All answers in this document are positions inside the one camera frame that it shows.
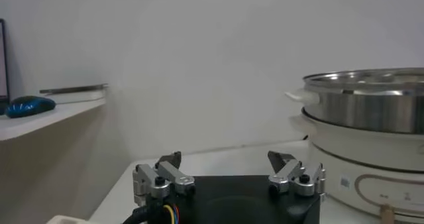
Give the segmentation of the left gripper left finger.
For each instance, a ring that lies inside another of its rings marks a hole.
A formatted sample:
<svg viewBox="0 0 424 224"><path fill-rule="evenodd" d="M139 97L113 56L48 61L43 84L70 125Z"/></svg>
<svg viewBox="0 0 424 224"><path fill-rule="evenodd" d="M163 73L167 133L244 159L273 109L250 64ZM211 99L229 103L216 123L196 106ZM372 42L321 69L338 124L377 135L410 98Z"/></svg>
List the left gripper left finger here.
<svg viewBox="0 0 424 224"><path fill-rule="evenodd" d="M153 165L137 164L132 171L133 198L137 205L148 199L165 200L172 195L191 197L195 194L195 178L180 171L180 151L161 156Z"/></svg>

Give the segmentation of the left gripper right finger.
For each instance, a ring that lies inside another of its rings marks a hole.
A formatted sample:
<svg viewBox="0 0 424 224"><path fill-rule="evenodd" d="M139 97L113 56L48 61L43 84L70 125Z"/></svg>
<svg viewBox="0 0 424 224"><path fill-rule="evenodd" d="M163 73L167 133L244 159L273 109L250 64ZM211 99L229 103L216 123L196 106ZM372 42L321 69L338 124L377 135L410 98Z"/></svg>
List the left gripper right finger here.
<svg viewBox="0 0 424 224"><path fill-rule="evenodd" d="M291 154L269 151L268 159L274 173L268 176L268 193L277 200L293 192L299 197L318 195L325 198L326 169L322 163L304 164Z"/></svg>

